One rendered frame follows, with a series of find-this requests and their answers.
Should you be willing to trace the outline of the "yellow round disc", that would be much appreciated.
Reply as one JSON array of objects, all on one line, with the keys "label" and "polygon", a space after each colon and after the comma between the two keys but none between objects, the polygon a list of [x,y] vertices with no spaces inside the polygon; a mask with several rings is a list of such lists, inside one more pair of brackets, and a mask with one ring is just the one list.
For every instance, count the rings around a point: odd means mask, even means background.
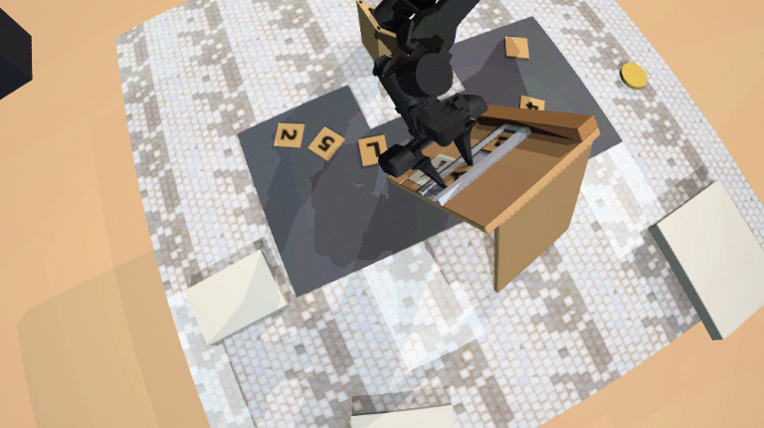
[{"label": "yellow round disc", "polygon": [[648,80],[648,76],[644,69],[633,63],[628,63],[623,66],[620,71],[620,77],[626,86],[635,90],[643,88]]}]

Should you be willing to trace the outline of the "tan tile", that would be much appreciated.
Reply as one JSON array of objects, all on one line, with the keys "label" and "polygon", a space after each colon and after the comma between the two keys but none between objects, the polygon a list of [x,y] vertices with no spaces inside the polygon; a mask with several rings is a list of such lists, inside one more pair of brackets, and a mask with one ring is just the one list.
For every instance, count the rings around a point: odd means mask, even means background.
[{"label": "tan tile", "polygon": [[506,142],[512,135],[514,135],[513,132],[501,132],[498,136],[493,138],[491,141],[489,141],[483,148],[480,150],[486,151],[486,152],[493,152],[496,148],[498,148],[499,145]]},{"label": "tan tile", "polygon": [[520,107],[521,108],[531,108],[531,109],[539,109],[544,110],[544,101],[543,100],[537,100],[533,99],[528,96],[520,96]]},{"label": "tan tile", "polygon": [[334,131],[324,127],[307,149],[328,161],[344,139],[341,135],[337,135]]},{"label": "tan tile", "polygon": [[454,181],[460,178],[463,174],[465,174],[471,168],[472,168],[471,165],[461,163],[458,167],[456,167],[454,170],[452,170],[443,178],[446,183],[446,187],[451,185]]},{"label": "tan tile", "polygon": [[519,37],[504,37],[506,56],[508,58],[529,59],[527,39]]},{"label": "tan tile", "polygon": [[300,148],[305,123],[279,123],[274,146]]},{"label": "tan tile", "polygon": [[378,156],[387,150],[385,135],[358,139],[363,166],[377,164]]}]

